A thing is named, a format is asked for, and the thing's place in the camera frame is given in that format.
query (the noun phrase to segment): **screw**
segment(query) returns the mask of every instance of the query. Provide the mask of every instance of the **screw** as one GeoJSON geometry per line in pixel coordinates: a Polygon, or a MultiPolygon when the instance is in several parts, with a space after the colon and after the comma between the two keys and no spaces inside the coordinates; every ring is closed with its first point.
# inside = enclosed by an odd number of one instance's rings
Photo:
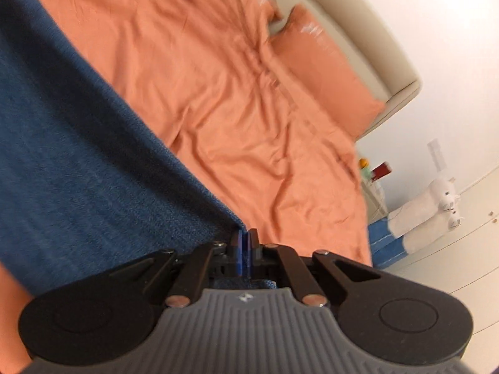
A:
{"type": "Polygon", "coordinates": [[[327,304],[327,298],[320,294],[308,294],[301,299],[301,302],[309,307],[323,307],[327,304]]]}
{"type": "Polygon", "coordinates": [[[184,295],[170,295],[165,304],[171,308],[185,308],[191,303],[191,300],[184,295]]]}

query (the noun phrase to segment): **yellow object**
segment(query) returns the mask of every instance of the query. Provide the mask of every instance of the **yellow object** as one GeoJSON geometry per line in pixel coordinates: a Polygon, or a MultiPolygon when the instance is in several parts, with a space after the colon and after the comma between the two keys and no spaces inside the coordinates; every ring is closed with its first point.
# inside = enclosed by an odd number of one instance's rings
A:
{"type": "Polygon", "coordinates": [[[368,166],[369,166],[369,160],[367,160],[366,158],[359,159],[359,167],[360,168],[366,168],[368,166]]]}

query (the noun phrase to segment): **blue blanket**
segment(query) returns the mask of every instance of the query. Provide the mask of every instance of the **blue blanket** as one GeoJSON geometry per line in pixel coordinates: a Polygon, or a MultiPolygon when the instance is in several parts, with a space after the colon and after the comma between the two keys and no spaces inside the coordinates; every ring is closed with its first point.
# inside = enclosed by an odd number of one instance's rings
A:
{"type": "Polygon", "coordinates": [[[0,0],[0,99],[0,261],[33,294],[244,229],[38,0],[0,0]]]}

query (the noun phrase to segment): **orange pillow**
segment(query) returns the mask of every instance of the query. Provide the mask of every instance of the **orange pillow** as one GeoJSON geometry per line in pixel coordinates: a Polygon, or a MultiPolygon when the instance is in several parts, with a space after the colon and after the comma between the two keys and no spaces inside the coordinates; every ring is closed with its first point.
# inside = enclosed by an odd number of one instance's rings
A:
{"type": "Polygon", "coordinates": [[[293,8],[286,26],[270,43],[283,64],[354,140],[385,108],[305,7],[293,8]]]}

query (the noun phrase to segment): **beige headboard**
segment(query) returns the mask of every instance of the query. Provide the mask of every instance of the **beige headboard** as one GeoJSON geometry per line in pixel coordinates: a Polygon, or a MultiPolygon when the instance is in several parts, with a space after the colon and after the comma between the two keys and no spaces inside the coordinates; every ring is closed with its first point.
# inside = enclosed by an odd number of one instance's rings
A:
{"type": "MultiPolygon", "coordinates": [[[[333,37],[350,64],[386,109],[364,135],[381,125],[419,92],[420,82],[407,58],[364,0],[276,0],[284,18],[305,5],[333,37]]],[[[277,32],[286,19],[271,26],[277,32]]]]}

